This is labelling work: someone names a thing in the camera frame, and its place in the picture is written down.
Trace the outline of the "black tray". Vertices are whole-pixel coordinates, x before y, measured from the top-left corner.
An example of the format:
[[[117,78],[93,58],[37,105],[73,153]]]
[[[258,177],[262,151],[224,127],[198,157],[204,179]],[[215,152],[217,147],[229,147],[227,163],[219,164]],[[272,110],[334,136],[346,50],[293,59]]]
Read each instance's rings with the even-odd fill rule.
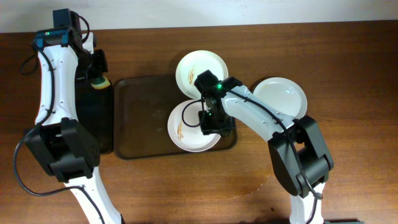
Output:
[[[97,90],[89,81],[75,82],[76,113],[82,126],[98,141],[100,154],[113,151],[113,86]]]

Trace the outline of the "brown tray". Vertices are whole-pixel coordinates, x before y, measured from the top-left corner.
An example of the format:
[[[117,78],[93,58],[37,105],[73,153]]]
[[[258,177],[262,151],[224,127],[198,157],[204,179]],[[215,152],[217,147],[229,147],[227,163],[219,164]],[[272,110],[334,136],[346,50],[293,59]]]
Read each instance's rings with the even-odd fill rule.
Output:
[[[125,78],[114,86],[114,153],[133,160],[188,154],[170,138],[167,121],[173,109],[190,98],[174,77]]]

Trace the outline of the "white plate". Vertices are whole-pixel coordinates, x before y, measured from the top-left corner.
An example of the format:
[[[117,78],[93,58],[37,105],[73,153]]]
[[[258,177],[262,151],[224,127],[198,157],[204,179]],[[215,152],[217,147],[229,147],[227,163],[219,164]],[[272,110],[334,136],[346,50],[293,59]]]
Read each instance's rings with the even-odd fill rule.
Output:
[[[198,100],[200,92],[194,86],[199,74],[209,70],[218,80],[228,78],[228,68],[224,60],[217,54],[207,50],[196,50],[186,54],[179,61],[175,79],[181,92],[191,99]]]
[[[201,111],[201,103],[196,100],[187,100],[176,106],[169,115],[167,130],[173,143],[179,148],[188,152],[203,152],[213,147],[220,139],[219,134],[204,135],[200,127],[188,127],[182,120],[182,111],[189,104],[184,112],[184,120],[191,125],[198,124],[198,112]]]
[[[274,109],[300,119],[307,112],[307,97],[292,80],[272,77],[261,81],[253,94]]]

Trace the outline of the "green yellow sponge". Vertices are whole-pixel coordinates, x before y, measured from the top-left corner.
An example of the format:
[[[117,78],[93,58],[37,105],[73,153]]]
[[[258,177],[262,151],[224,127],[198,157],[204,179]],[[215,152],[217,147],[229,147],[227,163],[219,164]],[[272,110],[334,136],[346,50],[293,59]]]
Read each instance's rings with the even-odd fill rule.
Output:
[[[109,86],[111,86],[111,82],[108,80],[106,76],[96,77],[90,80],[90,85],[95,90],[102,90]]]

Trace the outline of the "white plate back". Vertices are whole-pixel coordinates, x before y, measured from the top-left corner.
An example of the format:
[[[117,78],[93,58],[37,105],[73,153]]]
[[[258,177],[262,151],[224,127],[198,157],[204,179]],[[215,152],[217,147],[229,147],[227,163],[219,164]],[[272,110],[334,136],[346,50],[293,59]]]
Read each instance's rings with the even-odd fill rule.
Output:
[[[196,50],[186,54],[179,61],[175,79],[181,92],[191,99],[198,100],[200,92],[194,86],[199,74],[209,70],[218,80],[228,78],[228,68],[224,60],[217,54],[207,50]]]

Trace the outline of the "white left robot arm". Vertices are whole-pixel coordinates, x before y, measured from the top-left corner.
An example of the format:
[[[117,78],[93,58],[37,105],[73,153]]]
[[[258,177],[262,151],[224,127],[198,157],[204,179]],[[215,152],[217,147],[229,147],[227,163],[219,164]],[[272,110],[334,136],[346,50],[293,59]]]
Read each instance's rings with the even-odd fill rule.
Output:
[[[37,32],[33,48],[41,66],[40,108],[25,142],[48,175],[70,190],[90,223],[124,223],[102,183],[100,144],[79,122],[75,83],[111,88],[108,65],[93,33],[72,26]]]

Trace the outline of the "white plate front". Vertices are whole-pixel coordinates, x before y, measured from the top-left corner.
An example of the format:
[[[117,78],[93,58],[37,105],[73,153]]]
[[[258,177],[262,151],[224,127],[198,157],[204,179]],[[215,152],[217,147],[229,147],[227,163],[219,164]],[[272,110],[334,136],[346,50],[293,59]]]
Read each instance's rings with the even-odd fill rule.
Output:
[[[201,103],[196,100],[187,100],[176,106],[169,115],[167,130],[173,143],[179,148],[188,152],[203,152],[213,147],[220,139],[219,134],[204,135],[200,127],[188,127],[182,120],[182,111],[189,104],[184,112],[184,120],[191,125],[198,124],[198,112],[201,111]]]

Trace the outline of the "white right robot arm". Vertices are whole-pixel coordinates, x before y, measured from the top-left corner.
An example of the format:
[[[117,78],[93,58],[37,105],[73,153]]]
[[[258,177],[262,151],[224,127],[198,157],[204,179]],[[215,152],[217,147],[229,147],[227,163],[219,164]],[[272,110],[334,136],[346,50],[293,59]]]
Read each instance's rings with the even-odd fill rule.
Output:
[[[268,144],[274,175],[290,194],[289,221],[324,223],[322,192],[334,162],[317,122],[266,105],[234,77],[203,73],[194,85],[208,107],[199,113],[203,134],[228,134],[230,118],[242,121]]]

